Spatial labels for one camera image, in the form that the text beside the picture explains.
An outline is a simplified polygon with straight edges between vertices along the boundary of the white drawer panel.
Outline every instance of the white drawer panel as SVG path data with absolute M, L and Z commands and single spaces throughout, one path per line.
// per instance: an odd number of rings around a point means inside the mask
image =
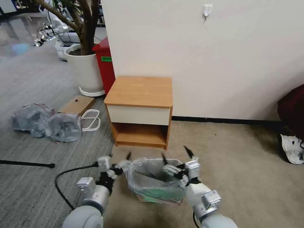
M 107 105 L 111 122 L 169 125 L 170 108 Z

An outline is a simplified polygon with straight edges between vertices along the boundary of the trash can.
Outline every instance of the trash can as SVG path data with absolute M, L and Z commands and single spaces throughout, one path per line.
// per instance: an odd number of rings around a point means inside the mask
M 167 159 L 174 166 L 180 165 L 177 159 Z M 141 202 L 177 203 L 184 198 L 184 187 L 180 180 L 165 173 L 161 158 L 142 158 L 133 161 L 126 173 L 129 188 Z
M 96 54 L 101 79 L 104 85 L 104 91 L 107 95 L 115 81 L 114 68 L 108 37 L 106 37 L 98 45 L 93 47 L 92 50 Z

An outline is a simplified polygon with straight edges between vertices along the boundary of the wooden tabletop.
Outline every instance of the wooden tabletop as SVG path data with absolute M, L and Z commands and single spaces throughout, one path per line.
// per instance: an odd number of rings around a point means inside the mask
M 119 76 L 104 103 L 118 106 L 171 108 L 172 78 Z

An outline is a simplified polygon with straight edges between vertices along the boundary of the gray carpet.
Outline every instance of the gray carpet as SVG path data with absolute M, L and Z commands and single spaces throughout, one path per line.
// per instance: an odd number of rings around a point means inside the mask
M 61 227 L 70 212 L 54 187 L 55 176 L 66 169 L 90 165 L 113 146 L 103 98 L 93 108 L 100 110 L 101 126 L 84 132 L 71 143 L 32 138 L 13 131 L 10 116 L 22 105 L 45 103 L 58 110 L 80 95 L 67 62 L 59 60 L 54 43 L 33 48 L 0 64 L 0 159 L 55 163 L 55 169 L 0 165 L 0 227 Z M 64 175 L 59 185 L 73 205 L 79 202 L 75 184 L 84 176 L 97 176 L 97 169 Z
M 261 126 L 172 121 L 168 158 L 189 160 L 183 145 L 199 157 L 200 178 L 222 197 L 220 212 L 239 228 L 300 228 L 304 224 L 303 165 L 287 163 L 276 134 Z M 157 148 L 113 147 L 117 162 L 160 157 Z M 141 203 L 125 177 L 115 184 L 104 227 L 195 228 L 187 200 L 181 205 Z

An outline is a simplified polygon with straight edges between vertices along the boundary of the soil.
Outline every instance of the soil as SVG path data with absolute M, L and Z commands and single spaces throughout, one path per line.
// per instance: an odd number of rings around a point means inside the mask
M 80 49 L 77 49 L 77 50 L 71 51 L 69 54 L 70 55 L 81 55 L 81 51 L 80 51 Z

